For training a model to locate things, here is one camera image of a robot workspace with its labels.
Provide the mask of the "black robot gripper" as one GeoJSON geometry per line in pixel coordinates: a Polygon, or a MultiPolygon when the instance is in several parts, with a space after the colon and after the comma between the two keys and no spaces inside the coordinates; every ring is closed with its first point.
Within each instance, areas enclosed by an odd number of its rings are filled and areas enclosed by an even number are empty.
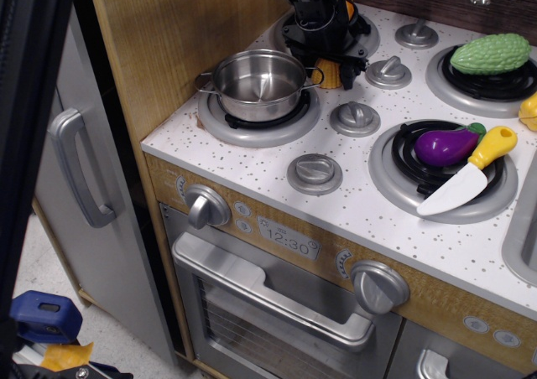
{"type": "Polygon", "coordinates": [[[351,90],[358,75],[368,67],[363,50],[359,56],[344,54],[348,34],[368,34],[371,28],[355,13],[348,20],[345,0],[288,0],[295,11],[295,21],[282,28],[284,42],[290,53],[305,67],[314,67],[320,57],[328,60],[347,60],[340,63],[339,78],[344,90],[351,90]]]}

